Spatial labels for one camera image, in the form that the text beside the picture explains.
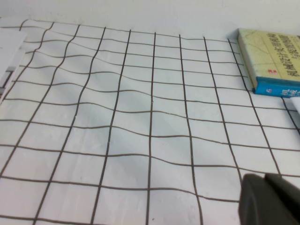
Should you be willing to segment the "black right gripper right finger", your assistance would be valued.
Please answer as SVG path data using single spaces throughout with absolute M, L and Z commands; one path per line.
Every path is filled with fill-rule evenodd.
M 268 173 L 264 179 L 300 224 L 300 189 L 277 174 Z

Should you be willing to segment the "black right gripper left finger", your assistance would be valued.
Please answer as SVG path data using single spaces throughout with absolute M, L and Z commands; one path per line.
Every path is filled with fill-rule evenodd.
M 240 193 L 242 225 L 286 225 L 289 212 L 272 187 L 260 176 L 246 174 Z

